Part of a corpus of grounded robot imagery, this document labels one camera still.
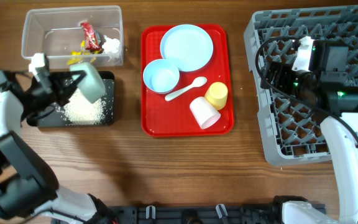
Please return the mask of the light blue round plate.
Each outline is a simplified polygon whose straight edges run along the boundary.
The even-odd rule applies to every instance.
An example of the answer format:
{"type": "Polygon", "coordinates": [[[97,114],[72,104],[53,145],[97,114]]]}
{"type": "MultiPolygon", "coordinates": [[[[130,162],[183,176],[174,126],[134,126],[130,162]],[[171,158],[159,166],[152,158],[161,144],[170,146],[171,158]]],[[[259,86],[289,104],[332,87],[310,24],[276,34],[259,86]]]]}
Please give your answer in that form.
{"type": "Polygon", "coordinates": [[[160,42],[160,54],[181,72],[194,72],[203,68],[213,56],[214,45],[210,35],[192,24],[169,29],[160,42]]]}

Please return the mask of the mint green bowl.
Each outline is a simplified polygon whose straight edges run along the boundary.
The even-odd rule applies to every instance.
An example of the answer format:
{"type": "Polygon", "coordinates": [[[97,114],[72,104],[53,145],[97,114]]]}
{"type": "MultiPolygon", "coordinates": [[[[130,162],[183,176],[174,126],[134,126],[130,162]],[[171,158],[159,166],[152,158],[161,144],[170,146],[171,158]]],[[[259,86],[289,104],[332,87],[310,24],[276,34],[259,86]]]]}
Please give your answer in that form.
{"type": "Polygon", "coordinates": [[[70,65],[70,71],[85,72],[85,77],[79,82],[77,88],[90,103],[95,103],[106,93],[103,79],[97,69],[89,62],[70,65]]]}

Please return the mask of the pile of white rice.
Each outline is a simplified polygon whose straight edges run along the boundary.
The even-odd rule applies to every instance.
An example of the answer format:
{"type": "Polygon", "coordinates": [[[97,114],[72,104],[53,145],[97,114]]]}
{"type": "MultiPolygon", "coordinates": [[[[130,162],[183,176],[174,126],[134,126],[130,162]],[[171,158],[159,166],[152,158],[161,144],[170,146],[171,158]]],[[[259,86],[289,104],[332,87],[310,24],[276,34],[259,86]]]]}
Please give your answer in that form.
{"type": "Polygon", "coordinates": [[[76,90],[69,99],[69,103],[56,109],[64,121],[69,121],[73,125],[92,125],[99,124],[106,116],[104,107],[106,102],[98,99],[90,103],[81,93],[76,90]]]}

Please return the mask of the white tissue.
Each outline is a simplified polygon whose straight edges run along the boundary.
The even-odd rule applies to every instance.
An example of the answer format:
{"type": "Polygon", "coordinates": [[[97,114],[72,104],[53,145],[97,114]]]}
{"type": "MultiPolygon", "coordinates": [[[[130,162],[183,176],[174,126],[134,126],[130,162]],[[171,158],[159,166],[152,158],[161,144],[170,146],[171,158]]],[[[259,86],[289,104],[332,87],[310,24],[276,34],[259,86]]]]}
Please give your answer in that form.
{"type": "Polygon", "coordinates": [[[108,36],[104,36],[104,43],[102,44],[102,50],[104,54],[115,54],[120,49],[120,40],[112,39],[108,36]]]}

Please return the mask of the yellow plastic cup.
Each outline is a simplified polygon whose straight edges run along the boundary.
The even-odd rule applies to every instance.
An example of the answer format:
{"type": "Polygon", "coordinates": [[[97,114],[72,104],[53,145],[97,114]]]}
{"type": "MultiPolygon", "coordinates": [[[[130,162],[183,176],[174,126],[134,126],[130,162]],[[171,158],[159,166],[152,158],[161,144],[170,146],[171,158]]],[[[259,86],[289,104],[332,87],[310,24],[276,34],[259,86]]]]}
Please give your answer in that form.
{"type": "Polygon", "coordinates": [[[212,83],[204,97],[216,109],[221,110],[225,107],[228,96],[228,88],[222,82],[212,83]]]}

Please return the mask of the light blue bowl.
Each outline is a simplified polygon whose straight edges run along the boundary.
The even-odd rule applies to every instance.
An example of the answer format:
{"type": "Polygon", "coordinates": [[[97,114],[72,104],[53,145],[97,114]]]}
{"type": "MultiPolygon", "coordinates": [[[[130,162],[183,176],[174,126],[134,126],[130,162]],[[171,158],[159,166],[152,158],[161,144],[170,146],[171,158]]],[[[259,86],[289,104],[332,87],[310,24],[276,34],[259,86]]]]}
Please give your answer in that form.
{"type": "Polygon", "coordinates": [[[180,79],[179,69],[166,59],[156,59],[146,65],[143,81],[146,87],[158,94],[171,92],[180,79]]]}

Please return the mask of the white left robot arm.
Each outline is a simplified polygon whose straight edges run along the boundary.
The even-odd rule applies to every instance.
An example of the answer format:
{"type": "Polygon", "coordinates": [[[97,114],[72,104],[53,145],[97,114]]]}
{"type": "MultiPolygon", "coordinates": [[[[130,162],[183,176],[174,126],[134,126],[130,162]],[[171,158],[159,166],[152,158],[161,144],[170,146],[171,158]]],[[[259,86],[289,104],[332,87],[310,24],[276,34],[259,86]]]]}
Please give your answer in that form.
{"type": "Polygon", "coordinates": [[[118,223],[100,199],[62,187],[51,167],[21,138],[23,120],[48,106],[68,103],[86,78],[98,72],[37,72],[24,90],[16,72],[0,70],[0,219],[38,216],[54,223],[118,223]]]}

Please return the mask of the yellow foil wrapper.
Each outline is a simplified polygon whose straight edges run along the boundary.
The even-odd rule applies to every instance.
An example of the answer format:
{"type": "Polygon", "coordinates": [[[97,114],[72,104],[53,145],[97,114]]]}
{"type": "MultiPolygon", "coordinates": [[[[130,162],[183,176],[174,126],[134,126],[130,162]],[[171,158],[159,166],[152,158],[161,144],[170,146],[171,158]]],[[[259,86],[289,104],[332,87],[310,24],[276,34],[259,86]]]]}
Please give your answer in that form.
{"type": "Polygon", "coordinates": [[[80,56],[84,56],[84,55],[96,55],[101,53],[101,49],[91,49],[88,50],[86,48],[87,46],[87,41],[83,40],[80,44],[80,51],[76,52],[76,51],[71,51],[71,58],[67,61],[67,65],[73,65],[76,63],[82,63],[84,60],[80,58],[80,56]]]}

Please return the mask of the red snack wrapper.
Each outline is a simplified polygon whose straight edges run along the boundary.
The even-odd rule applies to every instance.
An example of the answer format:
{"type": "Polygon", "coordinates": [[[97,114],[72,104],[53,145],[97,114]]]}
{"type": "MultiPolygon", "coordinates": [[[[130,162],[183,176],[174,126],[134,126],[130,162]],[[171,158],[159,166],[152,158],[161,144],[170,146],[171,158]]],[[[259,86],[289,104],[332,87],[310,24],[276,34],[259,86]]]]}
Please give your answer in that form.
{"type": "Polygon", "coordinates": [[[99,35],[95,31],[94,27],[89,22],[82,22],[80,27],[85,33],[85,49],[90,51],[101,50],[99,44],[99,35]]]}

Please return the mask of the white pink plastic cup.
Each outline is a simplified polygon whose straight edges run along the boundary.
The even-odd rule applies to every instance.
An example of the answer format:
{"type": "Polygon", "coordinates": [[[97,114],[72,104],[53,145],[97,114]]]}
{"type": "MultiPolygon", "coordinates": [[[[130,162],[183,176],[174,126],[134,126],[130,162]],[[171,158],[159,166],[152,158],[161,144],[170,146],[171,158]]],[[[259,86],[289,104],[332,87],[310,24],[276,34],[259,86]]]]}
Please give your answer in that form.
{"type": "Polygon", "coordinates": [[[221,117],[218,110],[216,110],[203,96],[195,98],[190,103],[190,110],[201,129],[211,127],[221,117]]]}

